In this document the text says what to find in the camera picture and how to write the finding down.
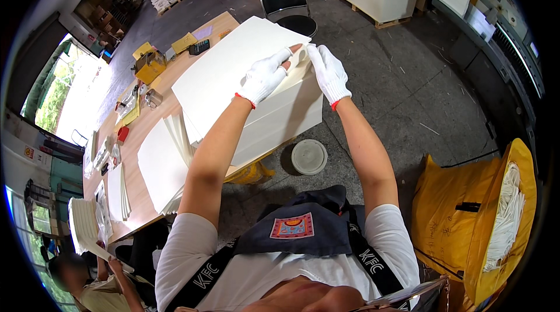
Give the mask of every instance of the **white t-shirt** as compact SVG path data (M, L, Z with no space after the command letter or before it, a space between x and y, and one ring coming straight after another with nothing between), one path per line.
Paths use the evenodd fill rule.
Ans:
M395 273L403 287L420 284L416 256L398 207L384 204L366 218L364 237ZM206 260L216 253L218 233L207 219L193 213L175 218L156 271L159 311L167 305ZM268 252L235 255L206 297L199 311L241 310L259 300L279 282L297 276L331 286L351 286L364 300L381 297L354 255L318 258Z

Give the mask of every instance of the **calculator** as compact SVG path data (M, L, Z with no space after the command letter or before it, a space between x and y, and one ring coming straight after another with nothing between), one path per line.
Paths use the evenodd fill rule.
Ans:
M210 40L195 43L189 47L190 55L199 55L200 53L210 48Z

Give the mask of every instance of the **black apron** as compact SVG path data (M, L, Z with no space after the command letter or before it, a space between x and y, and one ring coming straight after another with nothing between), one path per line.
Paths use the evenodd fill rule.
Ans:
M180 306L196 308L237 254L290 252L317 257L354 254L382 295L402 290L395 274L362 236L364 223L363 205L350 205L342 185L304 191L285 205L269 204L253 227L202 264L165 312L173 312ZM396 307L410 310L410 303Z

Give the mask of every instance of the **wooden table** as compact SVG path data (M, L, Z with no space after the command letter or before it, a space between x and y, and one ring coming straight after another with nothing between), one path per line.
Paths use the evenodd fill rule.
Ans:
M212 47L220 41L220 33L228 29L235 29L239 26L239 23L228 12L224 12L216 18L208 21L199 29L210 25L212 25L213 28L212 34L208 37L208 39L210 40L210 46ZM130 217L124 222L115 222L111 220L113 225L113 235L108 240L110 243L124 238L163 217L159 215L153 207L152 200L148 194L148 189L144 183L144 178L142 177L138 167L137 154L145 137L161 118L173 114L177 115L182 112L181 105L173 94L172 85L195 61L198 60L198 58L204 55L191 56L188 52L189 51L181 53L177 59L168 64L166 70L160 75L161 82L157 85L156 91L163 95L163 103L154 110L146 108L146 105L144 104L142 106L140 116L128 125L130 133L124 142L124 145L120 148L120 153L124 168L124 180L132 211L130 212ZM113 140L116 139L116 134L114 133L116 118L117 114L111 112L99 128L97 133L96 150L99 150L99 147L106 136L113 134ZM251 162L237 167L230 166L226 177L238 170L241 170L242 168L245 168L248 164L251 164ZM105 189L107 190L107 174L102 177L101 172L94 170L89 179L83 179L83 193L85 199L95 199L94 192L101 180L105 183Z

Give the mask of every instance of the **black chair seat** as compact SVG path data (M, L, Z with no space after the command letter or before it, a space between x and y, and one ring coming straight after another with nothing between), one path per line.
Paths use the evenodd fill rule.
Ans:
M315 35L317 31L317 23L305 15L290 15L278 20L276 23L293 32L309 37Z

